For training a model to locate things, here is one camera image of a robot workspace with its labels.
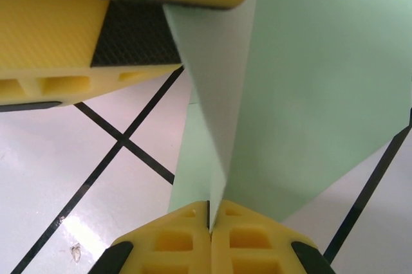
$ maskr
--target robot part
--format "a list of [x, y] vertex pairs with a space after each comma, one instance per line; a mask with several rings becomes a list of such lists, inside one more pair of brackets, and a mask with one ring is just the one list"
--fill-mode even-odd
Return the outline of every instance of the robot part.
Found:
[[208, 211], [192, 203], [124, 235], [89, 274], [334, 274], [308, 237], [230, 201], [209, 233]]
[[182, 66], [161, 5], [0, 0], [0, 111], [74, 104]]

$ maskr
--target rectangular cutout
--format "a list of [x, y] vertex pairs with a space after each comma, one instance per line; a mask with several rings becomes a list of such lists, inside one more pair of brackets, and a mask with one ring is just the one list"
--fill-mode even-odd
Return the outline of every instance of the rectangular cutout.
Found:
[[0, 80], [0, 98], [19, 98], [26, 96], [16, 79]]
[[180, 231], [162, 231], [154, 245], [155, 251], [190, 251], [193, 250], [192, 235]]
[[189, 274], [189, 267], [182, 265], [146, 264], [143, 274]]
[[238, 227], [230, 231], [230, 248], [270, 249], [268, 234], [262, 228]]
[[90, 89], [90, 78], [80, 76], [39, 79], [44, 96], [61, 96], [85, 93]]
[[182, 216], [183, 217], [189, 217], [189, 218], [196, 217], [196, 211], [195, 210], [189, 210], [186, 213], [184, 213]]
[[284, 274], [275, 259], [232, 258], [233, 274]]
[[137, 79], [141, 76], [144, 76], [144, 75], [145, 75], [145, 71], [137, 71], [137, 72], [134, 72], [134, 73], [121, 73], [118, 76], [118, 80], [121, 81], [121, 82], [128, 81], [128, 80], [133, 80], [133, 79], [135, 80], [135, 79]]
[[235, 210], [233, 210], [233, 209], [231, 209], [231, 208], [227, 208], [227, 209], [225, 210], [225, 214], [226, 214], [227, 216], [241, 216], [240, 213], [238, 213], [237, 211], [235, 211]]

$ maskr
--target light green sheet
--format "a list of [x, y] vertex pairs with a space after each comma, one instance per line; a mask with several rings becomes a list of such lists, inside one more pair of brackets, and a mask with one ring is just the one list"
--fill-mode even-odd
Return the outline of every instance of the light green sheet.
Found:
[[[225, 23], [233, 12], [167, 11], [206, 122], [185, 135], [207, 131], [216, 155], [203, 161], [219, 164], [212, 211], [227, 181], [225, 198], [282, 220], [407, 125], [411, 3], [257, 0], [248, 60], [233, 38], [247, 39], [247, 22]], [[184, 139], [180, 159], [195, 146]], [[179, 165], [174, 196], [190, 167]]]
[[192, 101], [187, 108], [180, 152], [179, 175], [173, 185], [170, 212], [195, 201], [209, 200], [211, 170], [219, 167], [211, 136], [206, 129], [203, 114], [197, 102]]

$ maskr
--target folded green panel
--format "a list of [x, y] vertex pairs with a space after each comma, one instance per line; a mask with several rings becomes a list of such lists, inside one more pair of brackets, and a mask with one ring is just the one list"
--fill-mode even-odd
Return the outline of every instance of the folded green panel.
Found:
[[218, 168], [216, 150], [206, 129], [200, 105], [191, 102], [187, 108], [178, 175], [174, 179], [169, 211], [173, 212], [192, 202], [210, 200], [211, 170]]
[[[193, 10], [197, 27], [187, 31], [187, 12], [169, 11], [220, 161], [218, 171], [209, 171], [218, 173], [212, 196], [220, 200], [227, 181], [225, 198], [282, 220], [403, 129], [411, 105], [411, 3], [257, 0], [244, 74], [241, 65], [238, 74], [231, 66], [244, 54], [231, 42], [234, 32], [202, 39], [194, 31], [219, 26], [227, 13], [210, 18]], [[228, 41], [233, 48], [221, 64], [213, 62], [215, 74], [204, 73]], [[219, 71], [241, 75], [243, 83], [225, 77], [222, 84]], [[218, 119], [227, 114], [213, 105], [237, 114], [238, 101], [228, 96], [238, 97], [240, 111], [224, 125]], [[228, 127], [237, 127], [234, 136]], [[176, 182], [181, 175], [179, 169]]]

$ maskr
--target dirt speck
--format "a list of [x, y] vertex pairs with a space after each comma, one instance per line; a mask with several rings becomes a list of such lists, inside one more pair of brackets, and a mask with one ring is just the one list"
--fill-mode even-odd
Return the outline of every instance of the dirt speck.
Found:
[[70, 248], [70, 253], [71, 253], [71, 256], [73, 257], [73, 260], [76, 263], [78, 263], [79, 260], [80, 260], [81, 255], [82, 255], [81, 252], [80, 252], [80, 243], [77, 243], [77, 244], [73, 245]]

